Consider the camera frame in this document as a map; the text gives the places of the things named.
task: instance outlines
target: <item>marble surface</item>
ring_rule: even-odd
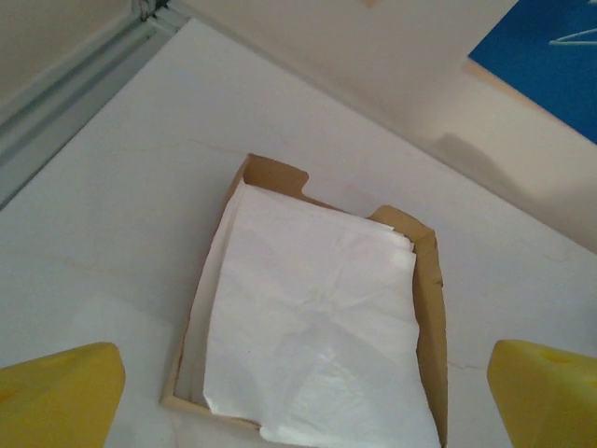
[[[362,216],[389,203],[436,229],[449,446],[508,446],[485,380],[496,340],[597,356],[597,256],[191,21],[0,212],[0,365],[112,341],[127,383],[106,446],[276,446],[159,405],[247,152],[309,171],[318,199]]]

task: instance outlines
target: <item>open cardboard tray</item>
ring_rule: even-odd
[[[248,185],[269,189],[325,208],[336,209],[302,194],[302,189],[309,179],[307,173],[290,165],[255,155],[247,156],[234,177],[223,209],[241,179]],[[436,422],[439,440],[442,446],[445,446],[448,432],[446,316],[435,233],[415,218],[389,205],[382,205],[368,219],[392,226],[395,231],[405,234],[414,243],[417,262],[412,288],[415,314],[420,327],[417,358],[421,380],[429,408]],[[179,410],[212,415],[206,405],[194,403],[175,395],[186,335],[187,329],[185,329],[185,335],[176,352],[172,370],[163,390],[161,403]],[[201,341],[201,343],[204,345],[204,353],[207,341]],[[229,417],[221,418],[254,429],[259,428],[259,425],[254,422]]]

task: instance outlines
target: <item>crumpled white paper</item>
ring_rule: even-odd
[[[437,447],[415,354],[411,242],[251,186],[227,210],[203,395],[264,439]]]

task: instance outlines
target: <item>yellow object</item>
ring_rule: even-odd
[[[0,447],[104,446],[124,387],[112,343],[0,370]]]
[[[597,359],[500,341],[487,378],[515,448],[597,447]]]

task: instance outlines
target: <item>blue panel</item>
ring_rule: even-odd
[[[597,143],[597,1],[519,0],[470,57]]]

